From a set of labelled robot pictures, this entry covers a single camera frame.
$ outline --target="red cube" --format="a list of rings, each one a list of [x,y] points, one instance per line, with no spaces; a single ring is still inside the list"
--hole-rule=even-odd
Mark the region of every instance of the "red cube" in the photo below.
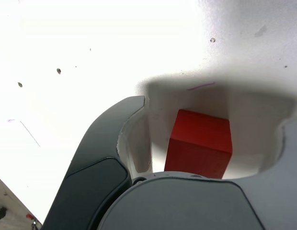
[[[221,179],[232,155],[229,121],[179,110],[169,141],[165,171]]]

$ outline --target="white surface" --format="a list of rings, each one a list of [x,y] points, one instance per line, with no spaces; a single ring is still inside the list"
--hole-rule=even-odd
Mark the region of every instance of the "white surface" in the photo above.
[[[155,171],[179,107],[230,118],[227,177],[269,166],[297,114],[297,0],[0,1],[0,178],[41,222],[92,121],[138,94]]]

